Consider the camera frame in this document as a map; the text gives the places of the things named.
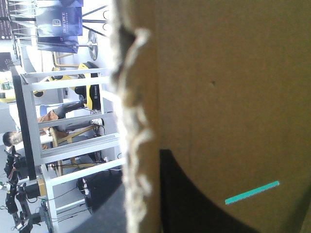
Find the white metal frame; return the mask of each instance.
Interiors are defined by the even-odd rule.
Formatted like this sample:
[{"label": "white metal frame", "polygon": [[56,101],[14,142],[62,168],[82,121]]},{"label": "white metal frame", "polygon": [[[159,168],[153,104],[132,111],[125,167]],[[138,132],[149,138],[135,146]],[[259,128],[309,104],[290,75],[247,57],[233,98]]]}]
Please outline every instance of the white metal frame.
[{"label": "white metal frame", "polygon": [[[95,68],[95,69],[75,69],[75,70],[61,70],[61,71],[51,71],[51,72],[37,72],[37,73],[25,73],[21,67],[17,67],[17,71],[22,79],[22,90],[25,102],[26,115],[28,120],[28,128],[31,140],[31,147],[33,151],[34,163],[36,167],[41,169],[36,169],[37,176],[44,179],[47,190],[47,202],[49,204],[50,216],[52,219],[57,219],[57,212],[60,210],[69,208],[71,206],[82,203],[83,200],[69,203],[65,206],[56,208],[55,196],[53,192],[53,187],[68,181],[76,180],[78,178],[91,175],[103,170],[107,170],[116,166],[121,166],[125,163],[125,159],[117,159],[108,163],[96,165],[89,167],[80,171],[76,171],[70,174],[66,174],[56,178],[50,178],[48,170],[45,166],[46,163],[52,163],[63,159],[68,159],[71,157],[76,157],[79,155],[87,154],[94,151],[104,150],[107,148],[113,148],[119,145],[119,134],[113,133],[97,138],[87,139],[82,142],[70,143],[57,148],[51,148],[47,150],[42,150],[41,141],[39,136],[39,129],[45,127],[53,127],[62,124],[76,123],[85,120],[91,120],[96,118],[105,118],[107,115],[104,112],[103,98],[114,101],[115,95],[103,90],[103,84],[109,83],[109,78],[104,76],[106,73],[106,68]],[[46,76],[58,76],[58,75],[77,75],[77,74],[87,74],[87,73],[98,73],[98,78],[85,78],[85,79],[73,79],[64,80],[57,82],[40,82],[40,83],[30,83],[31,78],[44,78]],[[47,89],[57,89],[64,87],[73,86],[85,86],[99,84],[100,94],[101,94],[101,113],[92,114],[89,116],[78,116],[68,119],[60,119],[38,123],[36,112],[35,112],[35,99],[33,91],[35,90],[47,90]],[[53,232],[59,233],[59,226],[57,221],[52,221]]]},{"label": "white metal frame", "polygon": [[53,226],[53,232],[54,233],[59,233],[59,226],[58,226],[58,221],[55,220],[57,219],[57,212],[59,212],[60,210],[69,208],[71,206],[77,205],[77,204],[81,204],[84,202],[84,200],[80,200],[80,201],[76,201],[67,205],[64,205],[62,207],[56,208],[56,200],[57,198],[54,195],[54,191],[53,191],[53,187],[62,183],[66,183],[68,181],[73,181],[76,180],[78,178],[84,177],[84,176],[88,176],[100,171],[104,171],[116,166],[121,166],[125,163],[125,158],[121,158],[121,159],[117,159],[108,163],[104,163],[104,164],[100,164],[97,166],[93,166],[87,169],[83,169],[80,171],[76,171],[73,173],[69,173],[60,177],[56,177],[56,178],[50,178],[49,176],[49,172],[46,168],[45,165],[41,166],[41,171],[42,171],[42,175],[44,177],[45,180],[45,184],[46,184],[46,189],[47,189],[47,202],[49,204],[49,211],[50,211],[50,217],[51,219],[54,219],[54,221],[52,221],[52,226]]}]

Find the man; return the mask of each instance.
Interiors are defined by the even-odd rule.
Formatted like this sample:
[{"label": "man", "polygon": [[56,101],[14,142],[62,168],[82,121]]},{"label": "man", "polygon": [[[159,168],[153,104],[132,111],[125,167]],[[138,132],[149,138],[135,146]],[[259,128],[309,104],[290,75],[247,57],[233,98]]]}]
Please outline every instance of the man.
[{"label": "man", "polygon": [[[52,111],[49,111],[46,115],[39,117],[38,122],[45,122],[50,120],[58,120],[63,119],[66,117],[66,113],[69,113],[74,110],[82,109],[84,108],[84,100],[76,103],[64,103],[61,106],[59,106],[57,109],[54,109]],[[71,123],[67,125],[60,125],[54,127],[56,130],[57,137],[63,138],[68,135],[68,132],[74,131],[76,129],[84,128],[91,125],[98,125],[103,126],[103,120],[102,119],[94,119],[90,121],[84,121],[80,123]],[[49,134],[50,128],[43,128],[40,129],[40,134]],[[14,132],[6,132],[2,137],[4,145],[7,147],[11,147],[12,145],[17,145],[20,143],[22,139],[21,132],[14,131]]]}]

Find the jeans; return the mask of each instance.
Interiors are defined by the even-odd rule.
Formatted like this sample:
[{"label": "jeans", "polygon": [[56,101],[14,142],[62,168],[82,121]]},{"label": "jeans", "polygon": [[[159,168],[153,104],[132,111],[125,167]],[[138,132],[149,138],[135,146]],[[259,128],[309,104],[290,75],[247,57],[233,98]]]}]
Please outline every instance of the jeans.
[{"label": "jeans", "polygon": [[82,108],[84,108],[84,101],[76,103],[64,103],[53,111],[56,115],[58,115],[58,119],[63,119],[66,117],[66,113]]},{"label": "jeans", "polygon": [[81,128],[88,127],[88,126],[91,126],[91,125],[93,125],[92,121],[89,120],[89,121],[83,121],[83,122],[79,122],[79,123],[70,123],[70,124],[67,124],[67,125],[59,125],[59,126],[56,126],[56,129],[59,132],[66,132],[66,133],[68,133],[70,131],[75,131],[77,129],[81,129]]}]

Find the wooden chair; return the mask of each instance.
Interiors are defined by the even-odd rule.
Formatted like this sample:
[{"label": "wooden chair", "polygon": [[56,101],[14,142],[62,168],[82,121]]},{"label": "wooden chair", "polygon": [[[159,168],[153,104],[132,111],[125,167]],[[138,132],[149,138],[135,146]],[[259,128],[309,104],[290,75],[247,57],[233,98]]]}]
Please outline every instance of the wooden chair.
[{"label": "wooden chair", "polygon": [[[63,138],[58,138],[57,135],[56,135],[56,132],[55,132],[55,129],[54,127],[51,127],[50,128],[50,134],[51,136],[53,137],[53,147],[58,147],[59,144],[67,141],[67,143],[72,143],[73,142],[73,138],[76,137],[76,136],[79,136],[89,130],[93,130],[94,128],[96,128],[97,126],[96,125],[92,125],[92,126],[88,126],[86,128],[83,128],[77,132],[74,132],[74,133],[71,133],[69,134],[67,137],[63,137]],[[83,165],[79,165],[75,162],[75,157],[73,158],[70,158],[71,160],[71,163],[72,165],[66,165],[66,168],[67,167],[75,167],[75,168],[83,168],[83,167],[90,167],[90,166],[94,166],[96,164],[83,164]],[[55,172],[56,172],[56,175],[57,176],[62,176],[64,175],[64,167],[63,167],[63,163],[62,161],[57,161],[57,165],[55,166]]]}]

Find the brown cardboard surface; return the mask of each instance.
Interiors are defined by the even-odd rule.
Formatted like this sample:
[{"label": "brown cardboard surface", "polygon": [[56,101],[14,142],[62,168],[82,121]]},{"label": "brown cardboard surface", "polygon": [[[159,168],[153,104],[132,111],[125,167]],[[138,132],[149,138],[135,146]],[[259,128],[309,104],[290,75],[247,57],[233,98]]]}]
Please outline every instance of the brown cardboard surface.
[{"label": "brown cardboard surface", "polygon": [[311,2],[159,0],[155,11],[160,147],[238,220],[299,232],[311,198]]}]

